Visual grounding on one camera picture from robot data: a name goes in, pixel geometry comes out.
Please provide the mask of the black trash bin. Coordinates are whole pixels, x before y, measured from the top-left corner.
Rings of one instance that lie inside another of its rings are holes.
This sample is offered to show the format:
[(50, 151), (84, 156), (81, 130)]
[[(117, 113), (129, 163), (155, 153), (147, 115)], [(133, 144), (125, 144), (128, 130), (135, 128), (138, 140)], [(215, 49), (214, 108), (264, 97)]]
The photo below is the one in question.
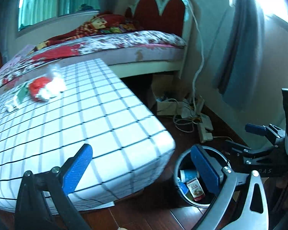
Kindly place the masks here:
[[(210, 193), (203, 181), (203, 173), (198, 171), (191, 159), (191, 149), (184, 151), (176, 161), (173, 174), (173, 183), (178, 192), (181, 207), (194, 206), (200, 209), (206, 209), (210, 206), (214, 195)], [(202, 194), (193, 198), (187, 186), (187, 183), (197, 179), (202, 189)]]

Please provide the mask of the green white drink carton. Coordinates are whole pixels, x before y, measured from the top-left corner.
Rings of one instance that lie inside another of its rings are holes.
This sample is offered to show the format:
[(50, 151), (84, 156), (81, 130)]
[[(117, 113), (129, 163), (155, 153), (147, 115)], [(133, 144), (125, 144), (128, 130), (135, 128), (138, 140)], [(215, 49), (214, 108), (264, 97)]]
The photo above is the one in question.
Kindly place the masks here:
[(24, 101), (27, 94), (28, 94), (28, 84), (24, 83), (15, 92), (13, 97), (4, 104), (7, 112), (11, 113), (14, 110), (20, 109), (21, 103)]

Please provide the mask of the grey blue curtain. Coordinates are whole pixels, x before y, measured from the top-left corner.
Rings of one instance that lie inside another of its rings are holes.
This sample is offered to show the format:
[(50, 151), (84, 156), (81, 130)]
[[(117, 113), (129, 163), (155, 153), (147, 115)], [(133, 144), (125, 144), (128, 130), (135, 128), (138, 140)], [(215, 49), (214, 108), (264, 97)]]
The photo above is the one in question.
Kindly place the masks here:
[(236, 0), (233, 26), (213, 86), (225, 103), (244, 110), (255, 92), (264, 47), (264, 13), (256, 0)]

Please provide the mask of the light blue face mask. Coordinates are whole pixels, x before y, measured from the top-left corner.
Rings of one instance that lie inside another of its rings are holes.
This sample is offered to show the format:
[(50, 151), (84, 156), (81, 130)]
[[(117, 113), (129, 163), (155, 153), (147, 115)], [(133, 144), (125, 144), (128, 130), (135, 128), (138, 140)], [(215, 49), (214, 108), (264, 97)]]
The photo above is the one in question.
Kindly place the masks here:
[(179, 186), (180, 190), (182, 191), (182, 193), (183, 193), (184, 195), (187, 195), (187, 194), (188, 194), (189, 189), (188, 189), (188, 187), (186, 186), (185, 183), (182, 183), (181, 181), (179, 181), (179, 182), (178, 182), (178, 186)]

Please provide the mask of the clear plastic bag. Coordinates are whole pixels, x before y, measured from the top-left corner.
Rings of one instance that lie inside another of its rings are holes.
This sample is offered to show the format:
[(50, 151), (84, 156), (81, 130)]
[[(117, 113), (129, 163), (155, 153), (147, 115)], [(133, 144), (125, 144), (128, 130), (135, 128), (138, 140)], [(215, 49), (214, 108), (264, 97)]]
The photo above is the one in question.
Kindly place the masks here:
[(49, 64), (47, 67), (47, 77), (50, 80), (53, 80), (54, 78), (61, 78), (61, 67), (59, 64)]

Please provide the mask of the window with green curtain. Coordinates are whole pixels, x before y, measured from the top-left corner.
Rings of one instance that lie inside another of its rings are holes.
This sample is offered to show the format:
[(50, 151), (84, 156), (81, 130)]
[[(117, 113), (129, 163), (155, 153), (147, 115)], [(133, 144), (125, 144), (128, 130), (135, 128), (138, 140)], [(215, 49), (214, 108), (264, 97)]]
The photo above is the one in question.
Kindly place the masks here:
[(18, 0), (17, 30), (55, 17), (98, 10), (98, 0)]

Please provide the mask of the red plastic bag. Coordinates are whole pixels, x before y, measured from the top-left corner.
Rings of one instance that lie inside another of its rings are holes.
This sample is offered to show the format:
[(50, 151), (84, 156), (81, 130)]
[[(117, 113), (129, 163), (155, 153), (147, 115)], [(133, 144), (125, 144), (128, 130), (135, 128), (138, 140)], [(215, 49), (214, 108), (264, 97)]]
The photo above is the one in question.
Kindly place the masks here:
[(34, 101), (39, 101), (40, 99), (37, 97), (38, 92), (40, 92), (41, 89), (45, 88), (45, 86), (50, 82), (50, 79), (48, 77), (39, 77), (32, 81), (28, 85), (28, 90), (30, 93), (31, 98)]

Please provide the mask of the white power strip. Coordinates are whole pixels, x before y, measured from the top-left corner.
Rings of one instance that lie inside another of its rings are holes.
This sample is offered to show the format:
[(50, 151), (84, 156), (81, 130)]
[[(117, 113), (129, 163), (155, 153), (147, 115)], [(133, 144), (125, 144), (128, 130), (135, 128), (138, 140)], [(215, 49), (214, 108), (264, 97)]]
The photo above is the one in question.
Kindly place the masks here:
[(197, 124), (200, 142), (212, 141), (213, 135), (211, 132), (213, 131), (213, 126), (210, 118), (207, 115), (201, 114), (200, 120), (199, 124)]

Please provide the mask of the open cardboard box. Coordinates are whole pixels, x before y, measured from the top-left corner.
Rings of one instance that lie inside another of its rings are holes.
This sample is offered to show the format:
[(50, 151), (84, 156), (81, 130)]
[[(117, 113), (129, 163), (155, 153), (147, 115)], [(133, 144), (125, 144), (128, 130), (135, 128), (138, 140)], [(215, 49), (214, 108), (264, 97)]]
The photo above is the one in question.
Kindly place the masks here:
[(156, 100), (156, 114), (174, 116), (188, 89), (175, 75), (156, 74), (152, 80), (152, 92)]

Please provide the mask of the bed with floral sheet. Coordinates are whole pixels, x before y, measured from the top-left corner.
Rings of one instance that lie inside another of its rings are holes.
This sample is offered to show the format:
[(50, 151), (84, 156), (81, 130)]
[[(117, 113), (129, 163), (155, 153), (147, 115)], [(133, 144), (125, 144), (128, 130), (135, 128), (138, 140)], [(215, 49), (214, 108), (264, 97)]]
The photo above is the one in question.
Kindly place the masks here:
[(136, 31), (73, 39), (34, 51), (25, 57), (20, 57), (14, 63), (6, 63), (0, 69), (0, 87), (53, 60), (152, 44), (184, 48), (186, 41), (175, 34), (160, 31)]

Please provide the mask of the red patterned blanket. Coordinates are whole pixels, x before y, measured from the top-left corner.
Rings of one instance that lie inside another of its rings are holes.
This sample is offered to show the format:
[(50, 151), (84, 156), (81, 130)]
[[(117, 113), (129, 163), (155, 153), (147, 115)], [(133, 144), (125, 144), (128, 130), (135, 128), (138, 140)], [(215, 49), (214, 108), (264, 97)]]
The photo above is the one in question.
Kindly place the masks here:
[(117, 15), (106, 11), (104, 13), (93, 16), (91, 19), (85, 21), (74, 30), (71, 30), (65, 34), (51, 37), (39, 43), (35, 46), (33, 52), (52, 45), (60, 44), (62, 42), (67, 42), (87, 36), (128, 33), (135, 32), (137, 30), (138, 29), (131, 19), (128, 19), (123, 15)]

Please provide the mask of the red white heart headboard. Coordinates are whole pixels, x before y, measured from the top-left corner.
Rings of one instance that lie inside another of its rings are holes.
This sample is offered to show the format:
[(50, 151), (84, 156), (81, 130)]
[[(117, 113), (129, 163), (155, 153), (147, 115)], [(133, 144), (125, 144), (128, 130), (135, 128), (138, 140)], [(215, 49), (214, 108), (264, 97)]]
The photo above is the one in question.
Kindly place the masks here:
[(125, 16), (135, 19), (144, 29), (172, 33), (181, 37), (186, 46), (182, 57), (178, 60), (147, 60), (140, 57), (135, 62), (122, 65), (123, 72), (120, 77), (135, 75), (178, 72), (179, 75), (185, 66), (188, 43), (192, 30), (191, 12), (193, 10), (190, 0), (138, 0), (125, 10)]

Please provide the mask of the white tissue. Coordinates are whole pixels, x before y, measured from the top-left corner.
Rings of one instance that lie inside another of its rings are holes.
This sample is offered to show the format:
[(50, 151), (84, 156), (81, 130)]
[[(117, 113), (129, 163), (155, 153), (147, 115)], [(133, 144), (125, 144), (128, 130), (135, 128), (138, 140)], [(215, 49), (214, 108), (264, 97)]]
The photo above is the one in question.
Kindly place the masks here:
[(35, 98), (41, 101), (48, 101), (66, 91), (66, 84), (63, 78), (54, 77), (53, 80), (47, 83), (43, 88), (40, 88)]

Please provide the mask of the checkered white tablecloth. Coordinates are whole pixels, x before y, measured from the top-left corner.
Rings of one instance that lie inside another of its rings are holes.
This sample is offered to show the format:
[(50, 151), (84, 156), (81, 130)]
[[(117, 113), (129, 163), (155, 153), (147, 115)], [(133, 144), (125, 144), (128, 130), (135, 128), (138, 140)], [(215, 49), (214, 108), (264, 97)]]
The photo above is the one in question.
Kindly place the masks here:
[(62, 166), (83, 144), (93, 156), (70, 200), (90, 210), (153, 183), (175, 150), (160, 121), (100, 59), (63, 67), (67, 89), (48, 102), (26, 96), (20, 109), (0, 95), (0, 209), (13, 212), (24, 172)]

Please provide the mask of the white milk carton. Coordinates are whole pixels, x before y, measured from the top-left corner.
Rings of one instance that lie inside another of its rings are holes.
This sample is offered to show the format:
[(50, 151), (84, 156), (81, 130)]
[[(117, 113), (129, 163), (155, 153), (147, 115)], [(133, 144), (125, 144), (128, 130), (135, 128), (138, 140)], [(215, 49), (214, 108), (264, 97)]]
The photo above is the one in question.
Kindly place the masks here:
[(186, 185), (194, 201), (200, 201), (203, 197), (205, 197), (204, 190), (201, 187), (197, 178), (194, 178), (193, 180), (187, 182)]

